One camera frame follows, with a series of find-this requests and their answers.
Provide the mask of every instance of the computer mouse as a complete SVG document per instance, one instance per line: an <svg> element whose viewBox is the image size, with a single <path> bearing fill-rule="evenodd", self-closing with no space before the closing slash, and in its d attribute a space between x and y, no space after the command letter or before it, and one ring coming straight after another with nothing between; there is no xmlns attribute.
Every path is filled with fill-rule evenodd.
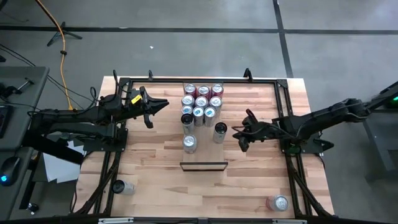
<svg viewBox="0 0 398 224"><path fill-rule="evenodd" d="M19 164L21 159L17 156L6 159L0 169L0 184L11 186L18 179Z"/></svg>

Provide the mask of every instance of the soda can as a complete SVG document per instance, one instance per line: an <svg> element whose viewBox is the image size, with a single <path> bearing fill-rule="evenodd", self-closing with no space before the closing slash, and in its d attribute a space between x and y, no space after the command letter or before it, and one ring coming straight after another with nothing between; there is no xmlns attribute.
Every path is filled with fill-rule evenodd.
<svg viewBox="0 0 398 224"><path fill-rule="evenodd" d="M132 183L117 180L113 182L112 191L115 194L132 195L136 190Z"/></svg>
<svg viewBox="0 0 398 224"><path fill-rule="evenodd" d="M197 150L197 139L193 135L184 136L182 146L186 153L192 154Z"/></svg>
<svg viewBox="0 0 398 224"><path fill-rule="evenodd" d="M194 84L188 84L184 87L184 95L191 95L194 99L197 98L197 87Z"/></svg>
<svg viewBox="0 0 398 224"><path fill-rule="evenodd" d="M218 117L221 113L222 104L223 101L219 96L213 96L209 101L209 106L212 106L214 109L216 109L216 117Z"/></svg>
<svg viewBox="0 0 398 224"><path fill-rule="evenodd" d="M207 86L201 86L198 88L198 97L204 96L207 100L210 100L210 89Z"/></svg>
<svg viewBox="0 0 398 224"><path fill-rule="evenodd" d="M222 98L223 93L224 93L224 87L222 84L217 83L211 87L211 97L218 96L218 97Z"/></svg>
<svg viewBox="0 0 398 224"><path fill-rule="evenodd" d="M202 126L205 122L205 110L199 106L193 109L193 120L195 126Z"/></svg>
<svg viewBox="0 0 398 224"><path fill-rule="evenodd" d="M182 114L192 114L192 111L192 107L187 105L183 106L181 109Z"/></svg>
<svg viewBox="0 0 398 224"><path fill-rule="evenodd" d="M226 134L226 124L223 122L219 122L214 126L214 134L213 134L213 141L215 143L221 144L224 141L225 134Z"/></svg>
<svg viewBox="0 0 398 224"><path fill-rule="evenodd" d="M181 116L182 128L184 130L184 134L191 134L194 129L193 125L193 116L191 114L183 114Z"/></svg>
<svg viewBox="0 0 398 224"><path fill-rule="evenodd" d="M212 107L207 107L205 110L205 126L212 127L216 120L216 110Z"/></svg>
<svg viewBox="0 0 398 224"><path fill-rule="evenodd" d="M204 96L198 96L197 100L195 100L195 105L200 106L203 109L206 109L206 107L209 105L208 100Z"/></svg>
<svg viewBox="0 0 398 224"><path fill-rule="evenodd" d="M283 212L289 206L287 199L283 195L269 196L266 200L266 207L275 212Z"/></svg>
<svg viewBox="0 0 398 224"><path fill-rule="evenodd" d="M195 99L193 98L193 96L191 95L185 95L183 96L182 100L181 100L181 104L182 106L192 106L195 104Z"/></svg>

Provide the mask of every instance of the black floor stripe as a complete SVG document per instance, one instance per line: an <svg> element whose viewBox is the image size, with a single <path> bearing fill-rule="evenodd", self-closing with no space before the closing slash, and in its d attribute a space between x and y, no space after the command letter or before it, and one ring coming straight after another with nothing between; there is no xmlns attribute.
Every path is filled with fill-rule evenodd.
<svg viewBox="0 0 398 224"><path fill-rule="evenodd" d="M282 22L282 16L280 14L279 3L278 3L278 0L273 0L272 2L274 3L276 24L277 24L278 30L279 30L280 47L282 49L282 57L284 59L286 76L287 76L287 78L293 78L292 64L290 63L289 51L287 50L286 36L285 36L285 32L284 32L284 24Z"/></svg>
<svg viewBox="0 0 398 224"><path fill-rule="evenodd" d="M0 26L0 30L21 31L58 31L56 27L40 26ZM191 32L191 33L242 33L242 34L277 34L278 29L245 28L138 28L138 27L66 27L69 32Z"/></svg>
<svg viewBox="0 0 398 224"><path fill-rule="evenodd" d="M323 30L285 29L286 34L329 34L329 35L398 35L398 30Z"/></svg>

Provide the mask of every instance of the can lid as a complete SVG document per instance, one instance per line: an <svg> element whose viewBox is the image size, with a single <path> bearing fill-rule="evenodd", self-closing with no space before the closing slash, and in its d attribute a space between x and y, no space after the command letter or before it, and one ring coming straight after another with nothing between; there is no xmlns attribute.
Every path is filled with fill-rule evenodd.
<svg viewBox="0 0 398 224"><path fill-rule="evenodd" d="M227 127L226 127L225 123L219 122L219 123L216 124L214 129L216 130L217 133L224 134L226 132L226 130L227 130Z"/></svg>
<svg viewBox="0 0 398 224"><path fill-rule="evenodd" d="M212 106L221 106L222 100L221 100L221 98L220 98L219 96L213 96L213 97L210 99L210 104L211 104Z"/></svg>
<svg viewBox="0 0 398 224"><path fill-rule="evenodd" d="M212 107L208 107L205 110L205 115L209 118L214 117L214 115L216 114L216 110Z"/></svg>
<svg viewBox="0 0 398 224"><path fill-rule="evenodd" d="M194 99L193 99L193 96L191 96L191 95L185 95L182 98L182 103L185 103L185 104L191 104L193 101L194 101Z"/></svg>
<svg viewBox="0 0 398 224"><path fill-rule="evenodd" d="M181 122L183 124L190 124L190 123L192 123L192 121L193 121L193 116L190 114L183 114L181 116Z"/></svg>
<svg viewBox="0 0 398 224"><path fill-rule="evenodd" d="M210 91L210 89L207 86L201 86L201 87L199 87L198 91L201 94L206 94Z"/></svg>
<svg viewBox="0 0 398 224"><path fill-rule="evenodd" d="M182 113L188 113L188 114L192 113L192 107L188 105L183 106Z"/></svg>
<svg viewBox="0 0 398 224"><path fill-rule="evenodd" d="M202 116L205 113L205 111L203 110L203 108L197 106L193 109L193 115L194 116Z"/></svg>
<svg viewBox="0 0 398 224"><path fill-rule="evenodd" d="M214 84L211 89L215 93L221 93L223 91L223 86L221 84Z"/></svg>
<svg viewBox="0 0 398 224"><path fill-rule="evenodd" d="M207 99L204 96L199 96L196 100L198 106L205 106L207 104Z"/></svg>
<svg viewBox="0 0 398 224"><path fill-rule="evenodd" d="M197 88L194 86L194 84L188 84L185 86L185 91L189 93L193 93Z"/></svg>
<svg viewBox="0 0 398 224"><path fill-rule="evenodd" d="M193 146L196 143L196 138L193 135L188 135L184 137L184 145L185 146Z"/></svg>
<svg viewBox="0 0 398 224"><path fill-rule="evenodd" d="M287 210L288 202L287 202L287 199L284 196L282 196L282 195L276 196L275 199L274 199L274 203L275 203L275 206L280 211L286 211Z"/></svg>
<svg viewBox="0 0 398 224"><path fill-rule="evenodd" d="M115 194L120 194L124 190L123 180L117 180L113 182L112 191Z"/></svg>

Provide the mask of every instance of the white paper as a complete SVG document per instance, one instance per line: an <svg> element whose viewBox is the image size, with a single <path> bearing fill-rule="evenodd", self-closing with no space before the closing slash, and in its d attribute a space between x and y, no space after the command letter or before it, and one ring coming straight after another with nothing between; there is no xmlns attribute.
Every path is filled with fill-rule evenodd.
<svg viewBox="0 0 398 224"><path fill-rule="evenodd" d="M83 146L74 145L73 141L68 142L68 147L75 150L76 152L83 152ZM76 180L79 177L80 165L72 162L58 159L55 156L44 154L45 172L47 174L47 180L57 180L57 183L62 183L70 180Z"/></svg>

